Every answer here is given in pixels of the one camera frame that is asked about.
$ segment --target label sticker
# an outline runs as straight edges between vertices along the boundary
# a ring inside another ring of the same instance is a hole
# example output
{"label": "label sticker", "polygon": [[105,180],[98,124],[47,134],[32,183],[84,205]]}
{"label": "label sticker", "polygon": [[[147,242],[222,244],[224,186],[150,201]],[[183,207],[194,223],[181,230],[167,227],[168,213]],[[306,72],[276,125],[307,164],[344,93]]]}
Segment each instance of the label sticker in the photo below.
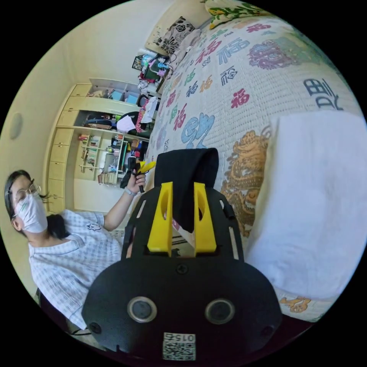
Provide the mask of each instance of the label sticker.
{"label": "label sticker", "polygon": [[164,333],[163,359],[194,361],[196,359],[195,334]]}

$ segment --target woman's arm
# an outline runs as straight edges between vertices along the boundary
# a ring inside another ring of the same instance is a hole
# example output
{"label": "woman's arm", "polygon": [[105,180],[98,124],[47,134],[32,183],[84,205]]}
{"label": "woman's arm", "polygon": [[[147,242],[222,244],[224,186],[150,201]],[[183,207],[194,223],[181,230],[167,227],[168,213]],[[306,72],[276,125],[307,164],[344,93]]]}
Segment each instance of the woman's arm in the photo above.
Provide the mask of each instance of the woman's arm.
{"label": "woman's arm", "polygon": [[[131,175],[127,184],[127,188],[134,194],[139,192],[139,186],[143,186],[145,183],[145,175],[139,175],[135,177]],[[104,216],[104,228],[107,231],[113,231],[124,220],[127,211],[133,201],[134,196],[124,192],[119,201],[113,206],[113,208]]]}

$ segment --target black strap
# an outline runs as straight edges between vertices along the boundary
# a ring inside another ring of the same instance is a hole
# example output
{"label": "black strap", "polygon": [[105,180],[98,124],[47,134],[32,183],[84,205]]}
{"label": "black strap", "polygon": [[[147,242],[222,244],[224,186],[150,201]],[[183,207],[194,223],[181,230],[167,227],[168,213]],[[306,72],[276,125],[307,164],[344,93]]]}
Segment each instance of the black strap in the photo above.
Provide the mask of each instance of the black strap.
{"label": "black strap", "polygon": [[219,156],[215,148],[179,149],[158,155],[154,186],[174,182],[173,218],[184,230],[194,230],[194,182],[213,188],[218,167]]}

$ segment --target printed bedspread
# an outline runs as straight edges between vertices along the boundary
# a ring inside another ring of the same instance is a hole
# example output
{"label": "printed bedspread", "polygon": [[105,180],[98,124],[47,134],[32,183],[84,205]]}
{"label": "printed bedspread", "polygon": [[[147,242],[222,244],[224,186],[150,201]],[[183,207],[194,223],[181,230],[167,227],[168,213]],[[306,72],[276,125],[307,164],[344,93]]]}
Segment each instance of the printed bedspread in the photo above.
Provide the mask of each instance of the printed bedspread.
{"label": "printed bedspread", "polygon": [[[233,206],[245,247],[270,117],[319,109],[362,115],[338,70],[298,30],[273,16],[206,28],[163,91],[146,159],[174,149],[216,147],[214,188]],[[276,292],[284,314],[312,322],[335,301]]]}

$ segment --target face mask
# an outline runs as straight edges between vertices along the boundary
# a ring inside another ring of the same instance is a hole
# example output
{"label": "face mask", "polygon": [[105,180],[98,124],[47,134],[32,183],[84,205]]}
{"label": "face mask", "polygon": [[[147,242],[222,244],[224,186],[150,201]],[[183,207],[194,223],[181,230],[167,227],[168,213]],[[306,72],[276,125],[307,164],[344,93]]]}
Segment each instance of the face mask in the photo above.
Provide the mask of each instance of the face mask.
{"label": "face mask", "polygon": [[15,209],[24,223],[23,230],[41,233],[47,229],[46,211],[38,195],[28,195],[27,200],[21,200]]}

